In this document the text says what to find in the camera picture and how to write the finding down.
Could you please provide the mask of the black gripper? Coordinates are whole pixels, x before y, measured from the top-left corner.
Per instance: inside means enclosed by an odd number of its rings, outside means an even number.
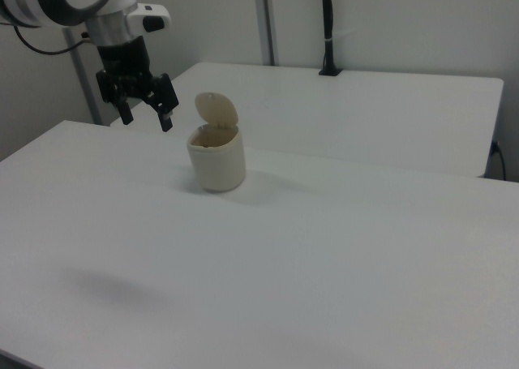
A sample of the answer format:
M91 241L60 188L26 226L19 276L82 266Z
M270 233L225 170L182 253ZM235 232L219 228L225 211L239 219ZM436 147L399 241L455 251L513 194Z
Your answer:
M173 127L172 115L179 105L169 76L153 76L150 60L142 36L121 45L98 46L103 69L96 73L101 98L118 110L122 123L134 118L128 97L140 98L156 112L163 132Z

